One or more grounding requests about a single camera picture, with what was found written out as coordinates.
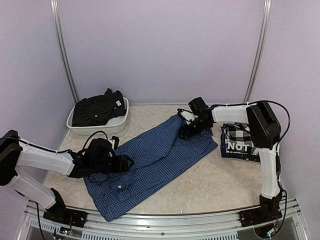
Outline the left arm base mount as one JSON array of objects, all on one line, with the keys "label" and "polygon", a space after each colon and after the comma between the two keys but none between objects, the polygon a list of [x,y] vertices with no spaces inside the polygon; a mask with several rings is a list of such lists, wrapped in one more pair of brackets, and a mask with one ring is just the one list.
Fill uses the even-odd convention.
[{"label": "left arm base mount", "polygon": [[44,219],[79,228],[84,227],[87,216],[88,213],[85,211],[67,208],[65,205],[58,203],[46,209],[43,214]]}]

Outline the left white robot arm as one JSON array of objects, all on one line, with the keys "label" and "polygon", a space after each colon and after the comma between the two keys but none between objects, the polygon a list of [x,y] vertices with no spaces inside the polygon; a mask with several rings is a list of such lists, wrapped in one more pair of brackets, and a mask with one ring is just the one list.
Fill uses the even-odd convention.
[{"label": "left white robot arm", "polygon": [[117,155],[119,138],[94,138],[90,135],[81,150],[53,150],[20,138],[17,131],[9,130],[0,139],[0,185],[40,204],[57,221],[70,218],[70,211],[59,192],[45,187],[23,173],[23,167],[55,172],[69,178],[88,178],[93,174],[127,173],[134,161],[127,155]]}]

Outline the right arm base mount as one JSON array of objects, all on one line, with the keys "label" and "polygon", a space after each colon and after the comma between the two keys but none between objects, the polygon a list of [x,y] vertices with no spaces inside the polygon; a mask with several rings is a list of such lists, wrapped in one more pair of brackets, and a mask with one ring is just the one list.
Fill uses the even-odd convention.
[{"label": "right arm base mount", "polygon": [[261,204],[259,207],[242,210],[239,212],[240,223],[242,227],[249,227],[274,221],[282,218],[282,212],[279,205],[273,207],[267,204]]}]

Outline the blue checked long sleeve shirt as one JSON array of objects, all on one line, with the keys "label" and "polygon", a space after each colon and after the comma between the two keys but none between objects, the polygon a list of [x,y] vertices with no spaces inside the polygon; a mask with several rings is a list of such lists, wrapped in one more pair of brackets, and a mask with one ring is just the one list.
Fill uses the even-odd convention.
[{"label": "blue checked long sleeve shirt", "polygon": [[116,154],[134,164],[125,173],[94,173],[84,178],[94,205],[113,221],[179,177],[217,148],[210,129],[188,140],[179,138],[184,121],[173,115],[118,147]]}]

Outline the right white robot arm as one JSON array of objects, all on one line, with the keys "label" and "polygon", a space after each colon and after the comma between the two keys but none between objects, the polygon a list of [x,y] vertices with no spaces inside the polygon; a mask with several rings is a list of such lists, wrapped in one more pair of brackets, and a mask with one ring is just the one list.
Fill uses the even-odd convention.
[{"label": "right white robot arm", "polygon": [[260,222],[276,216],[280,211],[279,204],[283,194],[279,184],[281,125],[268,101],[208,106],[201,97],[197,97],[188,105],[189,110],[177,110],[178,116],[186,122],[179,129],[180,139],[188,140],[212,128],[215,123],[248,125],[251,141],[259,154],[262,172],[260,207],[255,216]]}]

